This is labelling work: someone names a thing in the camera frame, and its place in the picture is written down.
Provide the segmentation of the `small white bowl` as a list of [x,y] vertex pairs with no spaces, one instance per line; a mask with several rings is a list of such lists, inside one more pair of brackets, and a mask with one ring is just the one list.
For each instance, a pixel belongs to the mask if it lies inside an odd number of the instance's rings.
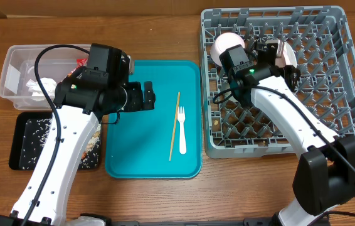
[[284,65],[291,65],[297,67],[297,59],[295,56],[295,52],[290,44],[287,42],[283,45],[283,59]]

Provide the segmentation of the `wooden chopstick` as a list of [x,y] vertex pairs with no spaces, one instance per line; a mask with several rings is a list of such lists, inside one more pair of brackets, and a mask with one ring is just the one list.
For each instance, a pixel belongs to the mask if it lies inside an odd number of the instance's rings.
[[176,133],[176,123],[177,123],[177,118],[178,118],[178,109],[179,109],[180,96],[181,96],[181,93],[179,91],[177,93],[177,102],[176,102],[176,108],[175,108],[175,114],[174,114],[174,123],[173,123],[172,138],[171,138],[171,147],[170,147],[170,151],[169,151],[169,161],[171,161],[171,159],[172,159],[172,152],[173,152],[173,147],[174,147],[174,138],[175,138],[175,133]]

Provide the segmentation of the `white plastic fork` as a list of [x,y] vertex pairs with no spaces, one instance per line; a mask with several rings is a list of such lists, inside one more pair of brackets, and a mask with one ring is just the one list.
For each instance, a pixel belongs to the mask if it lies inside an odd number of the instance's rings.
[[179,122],[179,152],[180,152],[180,154],[187,153],[186,136],[185,136],[185,131],[184,131],[185,119],[186,119],[186,116],[185,116],[185,112],[184,112],[184,107],[179,106],[178,112],[177,112],[177,120]]

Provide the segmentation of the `white bowl with food scraps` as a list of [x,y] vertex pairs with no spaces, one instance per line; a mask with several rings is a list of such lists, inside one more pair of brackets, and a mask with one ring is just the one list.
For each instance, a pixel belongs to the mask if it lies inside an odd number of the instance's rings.
[[219,56],[228,48],[236,45],[241,45],[243,48],[245,47],[245,41],[240,35],[232,32],[219,35],[211,46],[210,56],[212,61],[214,61],[217,66],[222,66]]

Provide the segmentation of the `red snack wrapper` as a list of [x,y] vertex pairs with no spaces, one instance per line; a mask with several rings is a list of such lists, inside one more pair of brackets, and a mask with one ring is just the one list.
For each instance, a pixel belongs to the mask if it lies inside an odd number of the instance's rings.
[[68,76],[70,77],[72,75],[72,73],[80,68],[80,67],[86,67],[87,66],[87,61],[88,61],[88,58],[80,58],[80,59],[77,59],[76,62],[77,62],[77,66],[75,67],[75,69],[73,69],[69,74]]

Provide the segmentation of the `white napkin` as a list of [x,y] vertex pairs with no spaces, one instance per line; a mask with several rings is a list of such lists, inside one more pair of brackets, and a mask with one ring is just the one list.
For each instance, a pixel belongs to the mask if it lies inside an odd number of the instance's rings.
[[[57,83],[52,78],[42,78],[41,83],[43,84],[46,93],[49,95],[50,99],[53,100],[55,98],[55,89]],[[31,92],[32,99],[35,101],[46,100],[45,96],[42,92],[41,87],[38,85],[38,82],[34,82],[33,80],[29,80],[26,83],[28,87],[28,91]]]

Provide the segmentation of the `large white plate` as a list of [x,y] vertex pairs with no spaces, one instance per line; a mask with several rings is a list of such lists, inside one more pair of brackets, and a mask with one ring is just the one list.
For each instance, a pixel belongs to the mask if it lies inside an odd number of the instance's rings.
[[286,56],[287,56],[287,52],[285,50],[285,43],[278,40],[278,47],[277,47],[277,55],[276,55],[276,59],[275,59],[275,64],[276,66],[282,68],[284,66],[286,66]]

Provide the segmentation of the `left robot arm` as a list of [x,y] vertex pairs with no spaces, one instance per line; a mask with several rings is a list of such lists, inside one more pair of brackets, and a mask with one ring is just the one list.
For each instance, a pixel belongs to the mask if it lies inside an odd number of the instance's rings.
[[66,225],[70,190],[89,140],[104,115],[155,108],[150,81],[130,82],[134,61],[124,51],[93,43],[88,62],[66,76],[51,98],[51,129],[33,174],[0,225]]

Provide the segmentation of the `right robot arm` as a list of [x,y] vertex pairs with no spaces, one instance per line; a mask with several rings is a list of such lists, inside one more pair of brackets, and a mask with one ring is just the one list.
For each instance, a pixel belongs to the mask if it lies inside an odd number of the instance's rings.
[[293,64],[275,64],[282,46],[277,41],[261,44],[254,60],[242,41],[225,41],[217,58],[231,96],[265,113],[299,160],[292,184],[295,199],[271,223],[313,225],[355,197],[355,138],[339,137],[296,98],[299,70]]

